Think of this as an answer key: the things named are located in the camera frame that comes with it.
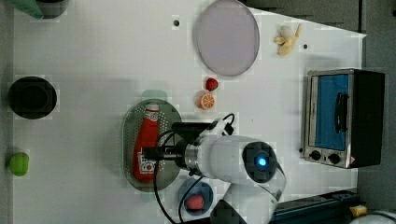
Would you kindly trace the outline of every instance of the gray plate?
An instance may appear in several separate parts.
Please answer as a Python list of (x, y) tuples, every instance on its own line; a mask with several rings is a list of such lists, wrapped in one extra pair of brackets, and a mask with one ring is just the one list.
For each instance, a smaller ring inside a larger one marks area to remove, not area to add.
[(256, 60), (260, 33), (250, 10), (236, 0), (219, 0), (203, 13), (197, 27), (198, 49), (213, 72), (236, 76)]
[[(153, 183), (141, 183), (134, 179), (132, 174), (134, 144), (140, 130), (146, 105), (154, 103), (160, 106), (159, 133), (163, 133), (172, 128), (174, 122), (181, 122), (181, 117), (177, 110), (169, 103), (162, 100), (146, 100), (131, 108), (125, 116), (122, 125), (122, 160), (123, 171), (128, 182), (136, 189), (145, 192), (153, 192)], [(180, 169), (173, 161), (161, 161), (160, 171), (157, 174), (158, 190), (168, 187), (178, 176)]]

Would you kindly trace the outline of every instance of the red object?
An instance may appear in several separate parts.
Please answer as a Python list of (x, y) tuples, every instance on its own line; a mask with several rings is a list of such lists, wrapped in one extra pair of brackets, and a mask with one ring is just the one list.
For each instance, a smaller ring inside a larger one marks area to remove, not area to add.
[(146, 106), (145, 117), (134, 145), (134, 178), (144, 183), (151, 182), (156, 172), (155, 161), (145, 159), (142, 147), (155, 147), (158, 137), (158, 111), (158, 105)]
[(192, 195), (185, 202), (186, 206), (190, 210), (201, 210), (204, 208), (204, 198), (201, 195)]
[(213, 77), (208, 78), (205, 84), (206, 89), (209, 91), (213, 91), (217, 89), (218, 86), (219, 86), (218, 81), (215, 80)]

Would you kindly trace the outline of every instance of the bottle label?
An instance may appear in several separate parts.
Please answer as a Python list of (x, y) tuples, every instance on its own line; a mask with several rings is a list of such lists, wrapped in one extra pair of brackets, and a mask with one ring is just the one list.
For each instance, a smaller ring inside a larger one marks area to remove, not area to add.
[(145, 159), (141, 152), (137, 153), (140, 164), (140, 174), (154, 174), (155, 161)]
[(158, 120), (158, 111), (154, 112), (154, 111), (146, 110), (145, 119), (149, 119), (154, 122), (157, 121)]

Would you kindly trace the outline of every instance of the bottle cap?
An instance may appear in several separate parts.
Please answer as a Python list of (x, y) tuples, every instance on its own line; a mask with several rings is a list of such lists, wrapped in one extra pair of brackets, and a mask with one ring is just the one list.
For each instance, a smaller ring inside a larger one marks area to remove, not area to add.
[(156, 104), (149, 104), (146, 105), (146, 109), (147, 110), (154, 110), (154, 111), (158, 111), (160, 109), (160, 107)]

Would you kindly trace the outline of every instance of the toaster oven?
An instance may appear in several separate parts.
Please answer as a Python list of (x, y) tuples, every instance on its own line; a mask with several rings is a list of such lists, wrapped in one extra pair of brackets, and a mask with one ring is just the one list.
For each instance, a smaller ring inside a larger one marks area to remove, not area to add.
[(304, 158), (355, 168), (381, 162), (385, 74), (308, 72)]

